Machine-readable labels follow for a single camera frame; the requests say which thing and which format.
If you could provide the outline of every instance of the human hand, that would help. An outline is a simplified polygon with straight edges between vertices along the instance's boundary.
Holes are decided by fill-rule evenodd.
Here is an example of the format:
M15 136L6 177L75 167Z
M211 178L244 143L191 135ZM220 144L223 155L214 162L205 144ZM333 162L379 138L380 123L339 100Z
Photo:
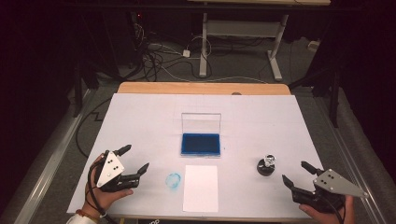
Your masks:
M318 221L320 224L339 224L338 218L335 214L320 213L313 207L306 204L300 204L299 208L311 216L314 220ZM355 224L355 210L353 208L352 196L346 196L346 207L338 211L341 218L344 218L344 209L346 209L344 224Z
M94 163L101 160L103 155L99 156ZM131 189L123 189L116 192L103 192L99 188L96 187L94 183L96 168L92 170L91 174L91 186L93 195L96 198L96 201L99 203L100 207L103 208L105 211L113 204L116 200L124 198L128 195L133 194L134 192ZM85 192L86 192L86 200L84 205L82 206L82 212L86 213L87 215L99 219L100 212L95 208L95 203L92 199L91 194L89 193L89 185L88 183L85 185Z

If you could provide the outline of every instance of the table leg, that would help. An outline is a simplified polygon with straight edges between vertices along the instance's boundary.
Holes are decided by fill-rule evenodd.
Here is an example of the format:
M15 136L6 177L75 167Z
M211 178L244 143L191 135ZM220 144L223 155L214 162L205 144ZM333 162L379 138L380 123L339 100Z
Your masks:
M206 63L207 63L207 52L206 52L206 38L207 38L207 13L204 13L204 19L202 22L202 48L201 48L201 60L199 65L199 76L206 77Z
M282 35L283 32L285 31L286 28L286 22L288 21L289 15L284 15L282 17L282 22L279 24L279 27L276 32L276 39L275 39L275 44L274 44L274 49L273 50L268 50L268 59L271 64L271 68L274 73L274 77L276 81L281 81L282 80L282 75L280 74L279 66L277 65L276 62L276 53L280 45L280 41L282 41Z
M337 107L338 107L338 92L340 87L340 73L334 71L332 80L332 97L330 98L329 117L334 128L338 128L337 123Z

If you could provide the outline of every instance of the white card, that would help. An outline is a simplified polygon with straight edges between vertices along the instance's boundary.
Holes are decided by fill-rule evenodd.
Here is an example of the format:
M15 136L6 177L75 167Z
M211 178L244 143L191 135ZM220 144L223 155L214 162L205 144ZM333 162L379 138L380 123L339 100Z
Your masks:
M184 212L218 212L218 167L186 165Z

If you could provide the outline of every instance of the white table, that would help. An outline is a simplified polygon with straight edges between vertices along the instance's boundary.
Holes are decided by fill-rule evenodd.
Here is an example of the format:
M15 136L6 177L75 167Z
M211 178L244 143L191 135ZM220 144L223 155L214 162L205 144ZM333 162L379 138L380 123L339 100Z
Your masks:
M190 89L205 87L205 84L187 83L180 86L189 85ZM206 86L211 89L216 84ZM241 87L248 90L270 87L271 90L271 85L265 84ZM120 92L125 92L125 88L121 87ZM180 156L183 112L221 114L220 158ZM281 177L286 175L296 187L313 190L314 177L301 167L301 161L321 168L292 95L115 94L68 213L74 213L84 203L84 186L93 160L107 149L115 150L129 144L132 149L120 158L125 166L124 174L134 174L146 162L150 166L141 177L140 186L134 189L134 195L112 205L108 213L114 217L279 222L308 219L292 201L290 190ZM260 175L256 169L266 154L277 158L276 169L268 177ZM183 212L187 165L217 167L218 212ZM170 174L181 176L177 188L166 185Z
M190 0L193 2L209 3L239 3L239 4L266 4L266 5L288 5L288 6L328 6L330 0ZM200 77L206 77L207 63L207 36L208 35L234 35L253 37L274 37L274 47L267 51L268 60L276 81L282 80L282 75L276 61L277 50L282 40L282 35L286 28L289 15L283 15L279 22L263 21L215 21L208 20L207 13L204 13L202 48L200 61Z

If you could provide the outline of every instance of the black cable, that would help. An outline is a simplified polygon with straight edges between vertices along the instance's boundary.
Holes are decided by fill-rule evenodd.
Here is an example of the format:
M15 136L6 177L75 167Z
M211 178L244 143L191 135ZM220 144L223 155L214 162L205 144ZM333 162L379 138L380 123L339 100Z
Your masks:
M92 206L90 203L89 205L95 209L96 211L98 211L101 215L101 217L104 217L109 223L112 224L117 224L116 221L114 221L105 211L105 209L103 209L99 202L97 201L95 194L93 193L93 189L95 189L96 187L92 187L92 171L94 168L96 168L96 166L99 166L101 163L103 164L105 162L105 158L102 158L101 160L95 162L92 166L90 166L90 171L88 172L88 191L90 192L91 198L93 200L93 203L95 204L96 207Z
M84 118L84 119L79 123L79 125L77 126L77 129L76 129L76 136L75 136L75 138L76 138L76 145L77 145L78 151L79 151L85 158L87 158L87 159L88 159L88 155L85 154L85 152L82 150L81 146L79 145L79 141L78 141L78 132L79 132L79 129L81 128L81 126L82 126L82 124L84 123L84 121L85 121L85 120L86 120L97 108L99 108L99 106L103 105L104 103L106 103L106 102L109 101L109 100L111 100L111 97L108 98L108 99L106 99L106 100L104 100L101 104L99 104L96 108L94 108L87 116L85 116L85 118Z
M157 56L161 57L161 60L163 59L163 57L159 54L156 53L150 53L150 50L147 49L145 52L145 56L148 57L147 62L151 62L152 66L146 66L146 64L143 67L143 71L144 71L144 78L146 79L146 81L150 81L149 78L150 77L154 77L154 82L157 81L157 75L158 75L158 71L161 69L161 63L162 61L157 59Z
M97 211L98 209L95 207L95 205L91 204L91 203L88 202L88 200L87 200L87 196L88 196L89 193L90 193L89 190L88 190L87 192L85 192L85 202L86 202L87 204L89 204L90 207L92 207L93 209L95 209L95 210Z
M194 74L194 68L193 68L192 63L190 63L190 62L183 61L183 62L173 63L173 64L171 64L171 65L165 67L165 69L170 68L170 67L172 67L172 66L174 66L174 65L176 65L176 64L178 64L178 63L188 63L188 64L190 65L190 67L191 67L191 74L192 74L194 77L197 77L197 76Z
M159 68L161 68L161 65L163 64L163 56L161 55L161 54L159 54L159 53L155 53L155 52L152 52L152 54L154 54L154 56L155 56L155 59L156 59L156 64L157 64L157 66L159 67Z
M322 196L318 196L323 202L325 202L327 205L330 206L330 208L334 211L335 215L337 216L338 222L340 224L344 224L344 220L341 218L340 213L337 211L337 209L332 205L332 203L329 202L329 200L327 200L326 198L322 197Z
M343 223L346 221L346 215L347 215L347 202L344 202L344 217L343 217Z
M262 80L261 71L264 70L266 67L268 67L268 65L271 64L271 61L272 61L272 60L273 60L273 59L269 59L268 62L267 62L267 64L266 64L265 66L263 66L263 67L259 70L259 80Z
M165 62L163 62L163 63L171 63L171 62L174 62L174 61L177 61L177 60L179 60L179 59L185 59L185 57L178 57L178 58L175 58L175 59L172 59L172 60L170 60L170 61L165 61Z
M301 3L301 2L299 2L299 1L297 1L297 0L294 0L294 2L297 3L298 5L301 5L301 6L304 5L303 3Z
M136 66L136 68L123 78L125 78L125 81L131 81L128 78L137 75L140 71L142 71L142 68L143 68L143 62L142 62L142 60L140 60L139 64Z

